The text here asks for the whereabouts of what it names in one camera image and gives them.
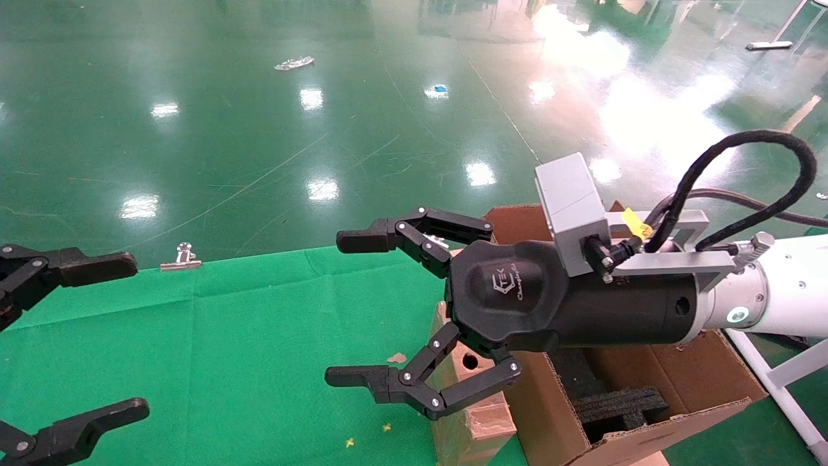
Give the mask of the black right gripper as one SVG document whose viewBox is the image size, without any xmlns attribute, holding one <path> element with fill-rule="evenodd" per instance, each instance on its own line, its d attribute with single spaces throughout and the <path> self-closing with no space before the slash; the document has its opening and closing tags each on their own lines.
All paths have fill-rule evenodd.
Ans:
<svg viewBox="0 0 828 466">
<path fill-rule="evenodd" d="M 452 322 L 403 369 L 331 366 L 325 382 L 365 387 L 376 404 L 403 403 L 438 421 L 514 383 L 521 364 L 509 351 L 670 344 L 691 333 L 698 302 L 691 274 L 611 283 L 593 272 L 570 277 L 553 242 L 486 242 L 493 232 L 481 218 L 426 207 L 376 219 L 367 229 L 338 231 L 336 246 L 344 254 L 401 250 L 435 277 L 447 278 Z M 467 247 L 453 257 L 432 237 Z M 459 342 L 479 353 L 493 351 L 494 367 L 442 390 L 431 388 L 427 379 Z"/>
</svg>

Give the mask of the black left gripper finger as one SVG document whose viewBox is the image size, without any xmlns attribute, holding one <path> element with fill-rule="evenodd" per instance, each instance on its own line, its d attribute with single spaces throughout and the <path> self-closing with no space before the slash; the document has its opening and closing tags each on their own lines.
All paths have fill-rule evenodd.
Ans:
<svg viewBox="0 0 828 466">
<path fill-rule="evenodd" d="M 2 465 L 71 465 L 91 457 L 107 432 L 149 416 L 149 404 L 132 398 L 53 422 L 29 434 L 1 422 Z"/>
<path fill-rule="evenodd" d="M 59 287 L 80 288 L 133 277 L 138 267 L 128 252 L 86 256 L 80 249 L 38 251 L 2 245 L 1 330 Z"/>
</svg>

